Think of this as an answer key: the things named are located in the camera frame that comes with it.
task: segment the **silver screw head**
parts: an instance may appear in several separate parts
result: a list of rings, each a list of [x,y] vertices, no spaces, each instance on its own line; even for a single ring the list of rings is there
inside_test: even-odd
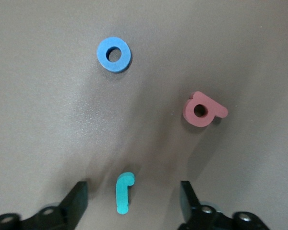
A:
[[[204,207],[202,207],[202,211],[205,212],[205,213],[208,213],[208,214],[212,213],[211,208],[208,207],[208,206],[204,206]]]
[[[246,221],[246,222],[251,221],[251,218],[248,215],[244,214],[244,213],[240,213],[239,214],[239,218],[244,220],[244,221]]]

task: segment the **gray tabletop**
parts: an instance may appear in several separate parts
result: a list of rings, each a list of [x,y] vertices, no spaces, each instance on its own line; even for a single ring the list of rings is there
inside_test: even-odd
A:
[[[123,73],[96,58],[109,36],[131,49]],[[188,124],[194,91],[228,116]],[[175,230],[180,180],[287,230],[288,1],[0,1],[0,214],[28,218],[83,179],[79,230]]]

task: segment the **screw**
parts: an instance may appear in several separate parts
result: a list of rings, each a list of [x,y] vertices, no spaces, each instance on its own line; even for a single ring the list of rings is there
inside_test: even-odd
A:
[[[251,221],[251,218],[248,215],[244,214],[244,213],[240,213],[239,217],[240,217],[240,219],[242,219],[242,220],[244,220],[246,222]]]
[[[212,213],[211,208],[208,207],[208,206],[204,206],[204,207],[202,207],[202,211],[205,212],[205,213],[208,213],[208,214]]]

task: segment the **blue ring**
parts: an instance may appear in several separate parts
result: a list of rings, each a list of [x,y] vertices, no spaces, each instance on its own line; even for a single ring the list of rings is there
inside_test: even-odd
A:
[[[108,55],[113,49],[119,49],[121,52],[120,58],[115,62],[108,60]],[[119,73],[129,66],[131,51],[127,43],[122,39],[118,37],[108,37],[99,44],[97,48],[97,58],[105,69],[114,73]]]

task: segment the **hole in blue ring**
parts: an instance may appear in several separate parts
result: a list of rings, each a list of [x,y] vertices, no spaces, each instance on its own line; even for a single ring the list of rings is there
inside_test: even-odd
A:
[[[121,57],[121,50],[118,47],[111,47],[106,52],[106,58],[110,62],[116,62]]]

